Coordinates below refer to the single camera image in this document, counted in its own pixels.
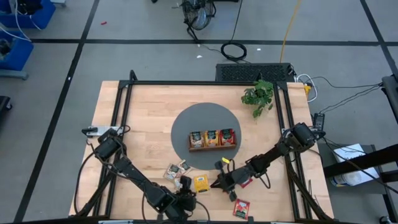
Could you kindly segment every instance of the yellow cable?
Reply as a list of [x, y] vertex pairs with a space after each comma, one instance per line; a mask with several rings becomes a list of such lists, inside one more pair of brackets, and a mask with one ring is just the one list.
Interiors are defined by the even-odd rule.
[[282, 63], [282, 59], [284, 57], [284, 50], [285, 50], [285, 43], [286, 43], [287, 34], [289, 34], [289, 30], [292, 27], [292, 24], [293, 24], [293, 21], [294, 21], [294, 17], [296, 16], [297, 11], [299, 10], [300, 4], [301, 4], [301, 0], [297, 0], [297, 4], [294, 7], [294, 12], [293, 12], [292, 18], [290, 19], [289, 26], [287, 27], [287, 30], [286, 30], [284, 42], [282, 44], [282, 51], [280, 53], [279, 63]]

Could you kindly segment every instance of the blue storage bin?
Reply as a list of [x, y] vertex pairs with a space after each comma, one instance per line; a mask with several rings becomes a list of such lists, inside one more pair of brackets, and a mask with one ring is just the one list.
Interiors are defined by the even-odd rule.
[[[30, 15], [20, 15], [18, 14], [18, 23], [21, 28], [35, 28], [36, 26], [40, 29], [44, 29], [47, 27], [47, 24], [50, 22], [52, 15], [55, 12], [55, 6], [50, 0], [30, 0], [30, 1], [40, 1], [43, 9], [36, 11], [35, 14], [32, 15], [32, 19], [30, 19]], [[9, 0], [0, 0], [0, 11], [8, 12], [9, 14], [0, 14], [0, 22], [9, 28], [18, 28], [15, 14], [11, 14], [10, 5], [8, 4]]]
[[[10, 34], [14, 34], [18, 37], [25, 38], [19, 31], [8, 31]], [[27, 40], [21, 40], [0, 31], [0, 39], [6, 39], [9, 43], [15, 39], [12, 45], [11, 51], [7, 54], [4, 60], [0, 60], [0, 69], [17, 70], [21, 71], [30, 53], [33, 50], [33, 44]]]

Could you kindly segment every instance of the wooden table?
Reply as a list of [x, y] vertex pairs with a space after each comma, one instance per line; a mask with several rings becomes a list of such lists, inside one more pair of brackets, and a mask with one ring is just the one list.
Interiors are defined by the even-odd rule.
[[[117, 87], [118, 82], [102, 83], [93, 118], [94, 126], [108, 126], [111, 123]], [[176, 155], [172, 147], [170, 132], [173, 122], [185, 108], [204, 102], [217, 103], [228, 108], [239, 120], [242, 140], [241, 147], [233, 158], [237, 163], [236, 167], [243, 166], [244, 161], [252, 156], [267, 152], [280, 138], [276, 108], [274, 106], [270, 111], [263, 112], [260, 118], [254, 119], [252, 108], [241, 103], [240, 97], [245, 88], [247, 86], [134, 85], [127, 117], [127, 125], [131, 127], [131, 131], [124, 136], [130, 160], [149, 180], [174, 191], [173, 183], [162, 177], [170, 163], [177, 163], [183, 159]], [[312, 122], [303, 85], [288, 83], [288, 88], [295, 123], [305, 122], [310, 125]], [[282, 92], [280, 92], [280, 98], [285, 124], [288, 124]], [[86, 147], [84, 157], [90, 153], [91, 149]], [[319, 155], [306, 151], [301, 157], [305, 180], [311, 180], [312, 183], [312, 194], [316, 196], [326, 214], [333, 217]], [[80, 179], [78, 209], [83, 207], [96, 190], [100, 171], [101, 164], [97, 159], [90, 159], [87, 162]], [[274, 161], [267, 173], [271, 181], [271, 189], [266, 189], [261, 181], [254, 179], [245, 189], [236, 187], [238, 198], [251, 202], [249, 215], [253, 216], [255, 221], [294, 221], [283, 158]], [[201, 174], [207, 174], [209, 182], [212, 183], [216, 180], [219, 171], [193, 170], [188, 176]], [[302, 198], [299, 194], [297, 195], [301, 217], [305, 217]], [[104, 213], [107, 196], [106, 189], [100, 214]], [[141, 200], [142, 192], [133, 183], [118, 178], [111, 218], [142, 219]], [[222, 193], [220, 189], [200, 193], [197, 195], [197, 200], [206, 205], [212, 220], [242, 221], [232, 216], [234, 202], [230, 202], [228, 195]], [[144, 207], [146, 218], [156, 219], [156, 211], [146, 202]], [[70, 214], [74, 214], [73, 207], [70, 209]], [[204, 209], [198, 205], [190, 219], [206, 220], [207, 216]]]

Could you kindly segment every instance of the wire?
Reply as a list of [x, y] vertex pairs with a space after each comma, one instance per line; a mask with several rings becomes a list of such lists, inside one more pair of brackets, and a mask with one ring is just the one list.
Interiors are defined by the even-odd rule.
[[28, 36], [26, 36], [24, 31], [22, 31], [22, 29], [19, 27], [19, 22], [18, 22], [18, 0], [15, 0], [15, 21], [16, 21], [18, 29], [22, 33], [22, 35], [24, 35], [26, 37], [26, 40], [31, 42], [30, 38]]
[[18, 25], [19, 31], [21, 31], [21, 33], [26, 37], [26, 39], [23, 38], [23, 37], [18, 37], [17, 35], [14, 35], [14, 34], [11, 34], [11, 33], [7, 32], [7, 31], [6, 31], [3, 27], [1, 27], [1, 26], [0, 26], [0, 29], [1, 29], [3, 32], [5, 32], [6, 34], [10, 35], [11, 37], [15, 37], [15, 38], [17, 38], [17, 39], [26, 40], [26, 41], [31, 42], [31, 40], [25, 35], [25, 33], [24, 33], [24, 32], [21, 30], [21, 28], [19, 27], [19, 23], [18, 23], [18, 2], [17, 2], [17, 1], [16, 1], [16, 4], [15, 4], [15, 9], [16, 9], [16, 11], [15, 11], [16, 23], [17, 23], [17, 25]]
[[121, 136], [121, 135], [123, 135], [123, 134], [126, 134], [126, 133], [128, 133], [129, 131], [131, 131], [131, 127], [130, 127], [130, 126], [124, 125], [124, 126], [120, 126], [120, 127], [116, 130], [116, 132], [119, 132], [119, 130], [120, 130], [121, 128], [124, 128], [124, 129], [123, 129], [123, 132], [119, 134], [119, 136]]
[[268, 185], [264, 182], [264, 180], [261, 177], [259, 177], [259, 178], [260, 178], [261, 182], [264, 184], [264, 186], [266, 186], [267, 189], [270, 189], [271, 188], [271, 182], [269, 181], [269, 177], [268, 177], [267, 173], [266, 173], [266, 177], [267, 177], [267, 180], [268, 180]]
[[289, 30], [292, 27], [292, 24], [293, 24], [293, 21], [294, 21], [294, 17], [296, 16], [297, 11], [299, 10], [300, 4], [301, 4], [301, 0], [297, 0], [297, 4], [294, 7], [294, 12], [293, 12], [292, 18], [290, 18], [289, 26], [287, 27], [287, 30], [286, 30], [286, 34], [285, 34], [284, 41], [283, 41], [283, 44], [282, 44], [282, 51], [280, 52], [279, 63], [282, 63], [282, 59], [284, 57], [284, 50], [285, 50], [287, 34], [289, 34]]
[[[93, 144], [90, 143], [90, 142], [88, 142], [88, 139], [86, 139], [86, 144], [89, 145], [89, 146], [91, 146], [91, 150], [93, 151], [93, 154], [94, 154], [94, 153], [95, 153], [95, 149], [94, 149]], [[116, 175], [116, 176], [118, 176], [118, 177], [120, 177], [120, 178], [126, 179], [126, 180], [130, 180], [130, 181], [133, 180], [133, 181], [136, 181], [136, 182], [140, 182], [140, 180], [137, 180], [137, 179], [135, 179], [135, 178], [132, 178], [132, 177], [125, 177], [125, 176], [123, 176], [123, 175], [118, 174], [117, 172], [115, 172], [115, 171], [112, 170], [112, 168], [116, 170], [116, 168], [114, 167], [113, 164], [108, 163], [108, 162], [105, 162], [105, 161], [103, 161], [103, 160], [102, 160], [101, 158], [99, 158], [99, 157], [97, 157], [97, 159], [100, 161], [100, 163], [102, 163], [102, 165], [104, 165], [104, 167], [105, 167], [109, 172], [113, 173], [114, 175]]]
[[334, 86], [333, 84], [331, 84], [329, 82], [329, 80], [327, 80], [325, 77], [313, 77], [312, 80], [317, 79], [317, 78], [321, 78], [324, 79], [331, 87], [333, 88], [364, 88], [364, 87], [372, 87], [372, 86], [377, 86], [380, 85], [381, 83], [377, 83], [377, 84], [372, 84], [372, 85], [360, 85], [360, 86]]
[[314, 152], [314, 153], [318, 154], [318, 156], [321, 156], [321, 154], [320, 154], [319, 152], [317, 152], [317, 151], [315, 151], [315, 150], [313, 150], [313, 149], [308, 149], [308, 150], [311, 151], [311, 152]]
[[377, 88], [375, 88], [375, 89], [373, 89], [373, 90], [370, 90], [370, 91], [368, 91], [367, 93], [361, 94], [361, 95], [359, 95], [359, 96], [357, 96], [357, 97], [355, 97], [355, 98], [353, 98], [353, 99], [350, 99], [350, 100], [348, 100], [347, 102], [343, 103], [342, 105], [339, 105], [339, 106], [337, 106], [337, 107], [335, 107], [335, 108], [332, 108], [332, 109], [326, 110], [326, 111], [324, 111], [324, 113], [326, 113], [326, 112], [328, 112], [328, 111], [332, 111], [332, 110], [334, 110], [334, 109], [337, 109], [337, 108], [339, 108], [340, 106], [343, 106], [343, 105], [347, 104], [348, 102], [350, 102], [350, 101], [353, 101], [353, 100], [357, 99], [357, 98], [358, 98], [358, 97], [360, 97], [360, 96], [367, 95], [368, 93], [370, 93], [370, 92], [372, 92], [372, 91], [374, 91], [374, 90], [378, 90], [378, 89], [380, 89], [380, 86], [379, 86], [379, 87], [377, 87]]
[[[202, 45], [205, 46], [208, 50], [212, 50], [212, 51], [216, 51], [216, 52], [221, 53], [225, 58], [227, 58], [228, 60], [230, 60], [232, 62], [239, 63], [239, 61], [243, 61], [243, 62], [246, 62], [246, 63], [251, 63], [251, 62], [248, 62], [247, 60], [245, 60], [246, 56], [248, 55], [247, 48], [243, 44], [240, 44], [240, 43], [232, 41], [234, 39], [234, 36], [235, 36], [236, 26], [237, 26], [238, 21], [239, 21], [239, 16], [241, 14], [242, 3], [243, 3], [243, 0], [241, 0], [241, 3], [239, 5], [238, 16], [236, 17], [236, 20], [235, 20], [235, 27], [234, 27], [234, 32], [232, 34], [231, 40], [229, 40], [227, 43], [225, 43], [225, 44], [223, 44], [221, 46], [221, 51], [216, 50], [216, 49], [211, 49], [211, 48], [207, 47], [204, 44], [202, 44]], [[241, 56], [239, 56], [239, 57], [235, 57], [235, 56], [232, 56], [232, 55], [229, 55], [229, 54], [225, 53], [224, 48], [226, 46], [228, 46], [228, 45], [234, 45], [234, 46], [239, 47], [240, 49], [243, 50], [243, 54]]]
[[88, 161], [88, 159], [94, 155], [94, 152], [92, 152], [90, 155], [87, 156], [87, 158], [83, 161], [83, 163], [80, 166], [79, 169], [79, 173], [77, 174], [77, 182], [76, 182], [76, 187], [75, 187], [75, 195], [73, 198], [73, 208], [75, 209], [75, 213], [78, 213], [78, 208], [77, 208], [77, 192], [79, 189], [79, 182], [80, 182], [80, 175], [81, 175], [81, 171], [83, 170], [83, 167], [85, 166], [86, 162]]
[[364, 152], [364, 151], [360, 151], [360, 150], [353, 149], [353, 148], [350, 148], [350, 147], [342, 146], [342, 145], [339, 145], [339, 144], [335, 143], [334, 141], [332, 141], [332, 140], [330, 140], [330, 139], [327, 139], [327, 138], [325, 138], [325, 137], [323, 137], [323, 138], [326, 139], [327, 141], [330, 141], [330, 142], [331, 142], [331, 145], [336, 146], [336, 147], [339, 147], [341, 150], [343, 150], [343, 151], [345, 151], [345, 152], [361, 152], [361, 153], [367, 154], [367, 153]]
[[38, 26], [36, 25], [36, 23], [33, 21], [32, 15], [30, 15], [29, 18], [30, 18], [30, 21], [32, 21], [33, 25], [34, 25], [38, 30], [41, 30], [41, 28], [38, 27]]
[[357, 170], [359, 170], [359, 171], [363, 172], [364, 174], [368, 175], [370, 178], [372, 178], [373, 180], [375, 180], [377, 183], [383, 185], [385, 188], [387, 188], [387, 189], [391, 190], [392, 192], [398, 194], [398, 190], [393, 189], [392, 187], [388, 186], [387, 184], [381, 182], [379, 179], [375, 178], [373, 175], [371, 175], [370, 173], [366, 172], [365, 170], [363, 170], [362, 168], [360, 168], [360, 167], [359, 167], [358, 165], [356, 165], [355, 163], [353, 163], [353, 162], [351, 162], [350, 160], [348, 160], [348, 159], [344, 158], [343, 156], [339, 155], [338, 153], [336, 153], [336, 152], [330, 147], [328, 141], [327, 141], [325, 138], [323, 138], [323, 140], [325, 140], [326, 145], [329, 147], [330, 151], [331, 151], [334, 155], [336, 155], [336, 156], [340, 157], [341, 159], [343, 159], [344, 161], [348, 162], [348, 163], [351, 164], [353, 167], [355, 167]]
[[302, 76], [306, 76], [306, 77], [311, 81], [312, 86], [313, 86], [313, 89], [315, 90], [315, 96], [314, 96], [311, 100], [308, 100], [308, 101], [307, 101], [308, 103], [311, 103], [312, 101], [314, 101], [314, 100], [318, 97], [318, 91], [317, 91], [317, 88], [316, 88], [314, 82], [312, 81], [312, 79], [311, 79], [311, 77], [310, 77], [309, 75], [307, 75], [307, 74], [301, 74], [301, 75], [299, 75], [299, 76], [297, 77], [297, 79], [299, 79], [299, 78], [302, 77]]
[[366, 95], [366, 94], [370, 93], [371, 91], [380, 88], [380, 85], [372, 86], [371, 88], [368, 88], [368, 89], [366, 89], [366, 90], [364, 90], [364, 91], [361, 91], [361, 92], [356, 93], [356, 94], [353, 95], [353, 96], [350, 96], [350, 97], [348, 97], [348, 98], [345, 98], [345, 99], [341, 100], [340, 102], [336, 103], [335, 105], [327, 106], [326, 108], [320, 110], [319, 113], [322, 113], [322, 111], [326, 111], [328, 108], [332, 108], [332, 107], [334, 107], [334, 106], [340, 107], [340, 106], [342, 106], [342, 105], [339, 105], [340, 103], [343, 103], [343, 102], [346, 101], [346, 100], [348, 100], [347, 102], [349, 102], [349, 101], [351, 101], [352, 98], [356, 99], [356, 96], [358, 96], [358, 95], [359, 95], [359, 96], [363, 96], [363, 95], [360, 95], [360, 94], [362, 94], [362, 93], [365, 93], [364, 95]]
[[205, 209], [205, 211], [206, 211], [206, 213], [207, 213], [207, 222], [209, 223], [209, 222], [210, 222], [210, 213], [209, 213], [209, 211], [207, 210], [206, 206], [205, 206], [204, 204], [198, 202], [198, 201], [197, 201], [197, 204], [201, 205], [201, 206]]
[[[233, 159], [230, 159], [229, 161], [232, 162], [232, 171], [234, 171], [235, 170], [235, 161]], [[226, 170], [228, 172], [230, 172], [229, 171], [229, 164], [226, 165]]]

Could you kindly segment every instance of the potted plant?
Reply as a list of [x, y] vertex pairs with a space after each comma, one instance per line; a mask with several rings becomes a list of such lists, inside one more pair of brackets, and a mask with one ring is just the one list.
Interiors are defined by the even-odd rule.
[[255, 81], [254, 84], [254, 88], [244, 90], [244, 96], [241, 99], [244, 104], [258, 105], [257, 109], [253, 111], [253, 118], [257, 118], [266, 106], [268, 110], [272, 109], [271, 101], [274, 96], [274, 86], [264, 80]]

